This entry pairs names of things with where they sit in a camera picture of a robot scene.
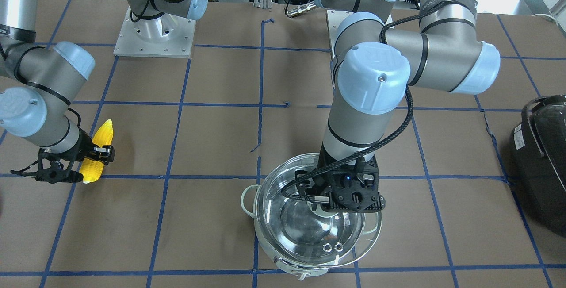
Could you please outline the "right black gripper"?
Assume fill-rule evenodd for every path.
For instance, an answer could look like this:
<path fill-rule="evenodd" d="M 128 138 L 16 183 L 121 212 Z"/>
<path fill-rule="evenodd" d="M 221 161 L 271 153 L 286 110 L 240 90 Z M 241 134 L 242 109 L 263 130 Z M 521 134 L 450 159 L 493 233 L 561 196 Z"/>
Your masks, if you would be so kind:
<path fill-rule="evenodd" d="M 24 169 L 17 171 L 11 170 L 11 174 L 21 177 L 34 178 L 35 180 L 54 183 L 80 183 L 83 181 L 83 174 L 73 171 L 73 163 L 83 161 L 87 155 L 91 154 L 91 160 L 99 161 L 103 165 L 109 165 L 115 161 L 115 148 L 112 145 L 96 147 L 91 137 L 81 131 L 78 141 L 71 149 L 63 153 L 47 152 L 40 149 L 38 153 L 38 169 L 36 172 Z"/>

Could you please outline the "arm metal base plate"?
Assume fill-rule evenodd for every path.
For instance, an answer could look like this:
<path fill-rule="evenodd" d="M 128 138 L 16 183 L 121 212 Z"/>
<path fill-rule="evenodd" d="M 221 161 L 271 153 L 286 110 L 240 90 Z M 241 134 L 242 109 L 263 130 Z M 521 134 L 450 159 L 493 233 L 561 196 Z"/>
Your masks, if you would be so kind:
<path fill-rule="evenodd" d="M 335 58 L 334 44 L 336 43 L 339 34 L 338 27 L 343 20 L 352 14 L 353 12 L 350 11 L 327 10 L 328 36 L 332 59 Z"/>
<path fill-rule="evenodd" d="M 128 8 L 113 53 L 139 58 L 190 58 L 195 26 L 195 20 L 170 14 L 133 22 Z"/>

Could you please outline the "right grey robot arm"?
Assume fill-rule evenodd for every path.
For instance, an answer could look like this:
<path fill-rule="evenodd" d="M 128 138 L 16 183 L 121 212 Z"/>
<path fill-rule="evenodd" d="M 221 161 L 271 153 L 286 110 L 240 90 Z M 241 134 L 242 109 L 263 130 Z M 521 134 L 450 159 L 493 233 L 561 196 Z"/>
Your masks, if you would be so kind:
<path fill-rule="evenodd" d="M 141 38 L 156 41 L 147 27 L 159 23 L 161 37 L 177 26 L 171 16 L 200 20 L 208 0 L 127 0 L 130 22 Z M 1 75 L 21 86 L 1 93 L 1 126 L 39 148 L 37 170 L 12 171 L 21 177 L 54 183 L 92 183 L 113 162 L 113 123 L 105 121 L 90 137 L 66 116 L 81 87 L 89 80 L 95 59 L 67 41 L 51 49 L 36 45 L 37 0 L 1 0 Z"/>

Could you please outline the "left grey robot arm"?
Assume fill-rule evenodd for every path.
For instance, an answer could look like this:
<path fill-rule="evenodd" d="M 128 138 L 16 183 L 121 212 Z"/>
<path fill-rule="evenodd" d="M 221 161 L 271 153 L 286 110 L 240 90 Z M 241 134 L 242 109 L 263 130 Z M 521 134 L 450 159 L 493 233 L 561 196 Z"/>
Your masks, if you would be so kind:
<path fill-rule="evenodd" d="M 388 23 L 396 0 L 314 0 L 352 12 L 332 44 L 334 98 L 317 168 L 283 189 L 326 217 L 382 210 L 375 151 L 409 125 L 409 87 L 476 95 L 497 78 L 501 55 L 477 40 L 475 0 L 422 0 Z"/>

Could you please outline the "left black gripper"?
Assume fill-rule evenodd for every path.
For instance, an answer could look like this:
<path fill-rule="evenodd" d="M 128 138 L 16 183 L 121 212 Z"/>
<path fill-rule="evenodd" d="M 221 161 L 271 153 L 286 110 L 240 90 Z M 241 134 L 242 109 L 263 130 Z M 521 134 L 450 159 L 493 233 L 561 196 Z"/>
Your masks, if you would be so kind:
<path fill-rule="evenodd" d="M 331 194 L 328 206 L 321 205 L 328 213 L 376 213 L 384 209 L 386 202 L 378 191 L 379 168 L 375 157 L 365 161 L 362 157 L 355 164 L 345 164 L 324 174 Z"/>

